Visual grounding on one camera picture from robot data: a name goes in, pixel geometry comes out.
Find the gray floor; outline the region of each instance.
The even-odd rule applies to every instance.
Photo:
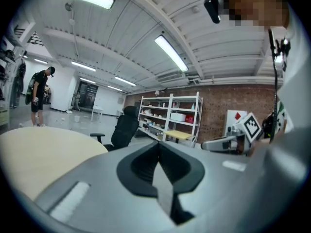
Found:
[[[21,97],[19,107],[10,110],[10,128],[13,130],[20,127],[32,127],[31,122],[31,108],[30,105],[25,104],[25,98]],[[75,122],[74,117],[79,116],[80,121]],[[72,111],[72,114],[59,112],[52,110],[50,105],[43,106],[43,120],[44,124],[48,127],[55,127],[61,129],[67,129],[76,131],[85,135],[90,133],[104,133],[105,137],[102,137],[103,144],[111,144],[111,136],[117,124],[117,119],[114,116],[102,115],[99,120],[99,116],[94,114],[93,121],[91,121],[91,113]],[[135,143],[141,143],[145,141],[152,141],[149,137],[132,138],[131,145]]]

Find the white ceiling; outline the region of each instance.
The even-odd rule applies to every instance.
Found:
[[[66,2],[72,3],[74,9],[76,39]],[[180,72],[154,42],[161,34],[187,64],[186,76],[191,78],[272,77],[266,33],[257,27],[237,27],[226,20],[215,25],[203,2],[116,0],[106,10],[79,0],[30,0],[25,11],[28,20],[32,17],[36,22],[45,47],[61,65],[74,67],[70,60],[75,60],[94,67],[96,72],[75,68],[81,77],[125,92],[164,89],[170,85],[159,82],[158,77]],[[285,30],[276,28],[274,34],[280,39]],[[114,79],[116,75],[137,86]]]

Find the black cable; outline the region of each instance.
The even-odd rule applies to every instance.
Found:
[[[274,40],[273,40],[273,34],[272,30],[268,30],[269,33],[269,39],[270,39],[270,48],[272,52],[272,61],[273,61],[273,69],[274,69],[274,75],[275,75],[275,83],[274,83],[274,88],[275,88],[275,93],[274,93],[274,111],[273,111],[273,124],[272,124],[272,131],[271,131],[271,137],[270,137],[270,143],[274,139],[275,131],[276,131],[276,120],[277,120],[277,70],[276,70],[276,64],[275,64],[275,58],[276,58],[276,53],[275,53],[275,46],[274,46]]]

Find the beige tabletop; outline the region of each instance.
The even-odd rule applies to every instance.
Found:
[[[169,131],[165,131],[164,133],[171,137],[180,139],[180,140],[187,140],[188,138],[192,137],[191,134],[184,133],[178,130],[169,130]]]
[[[59,128],[26,127],[0,135],[9,181],[32,200],[83,161],[107,152],[97,140]]]

